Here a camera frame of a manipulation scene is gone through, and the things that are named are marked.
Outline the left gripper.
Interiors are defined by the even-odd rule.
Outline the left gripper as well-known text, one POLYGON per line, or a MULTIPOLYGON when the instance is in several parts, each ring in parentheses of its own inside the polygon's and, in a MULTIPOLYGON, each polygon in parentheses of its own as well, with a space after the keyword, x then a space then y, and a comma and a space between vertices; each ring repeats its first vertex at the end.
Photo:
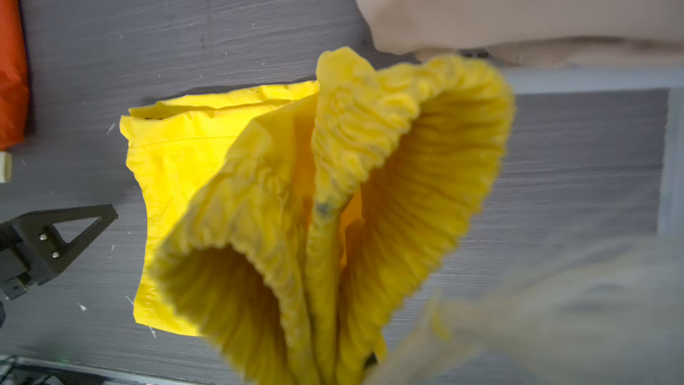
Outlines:
POLYGON ((40 210, 1 224, 1 293, 13 301, 63 273, 118 218, 111 204, 40 210), (93 222, 71 241, 58 224, 93 222))

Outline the orange shorts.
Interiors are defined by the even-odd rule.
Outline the orange shorts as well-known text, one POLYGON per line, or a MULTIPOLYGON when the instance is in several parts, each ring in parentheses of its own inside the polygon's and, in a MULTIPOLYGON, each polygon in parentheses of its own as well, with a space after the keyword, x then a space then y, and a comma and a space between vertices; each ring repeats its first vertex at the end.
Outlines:
POLYGON ((1 182, 12 178, 8 150, 23 141, 30 104, 19 0, 1 0, 1 182))

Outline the yellow shorts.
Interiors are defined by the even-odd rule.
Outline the yellow shorts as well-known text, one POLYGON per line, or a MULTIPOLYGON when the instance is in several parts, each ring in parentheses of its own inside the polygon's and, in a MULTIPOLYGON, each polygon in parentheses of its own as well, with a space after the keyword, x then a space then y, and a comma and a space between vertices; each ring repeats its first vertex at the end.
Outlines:
POLYGON ((485 352, 548 384, 682 383, 679 237, 588 242, 473 301, 434 297, 388 351, 493 189, 515 112, 488 62, 377 70, 347 47, 313 81, 131 110, 135 320, 203 337, 255 384, 417 384, 485 352))

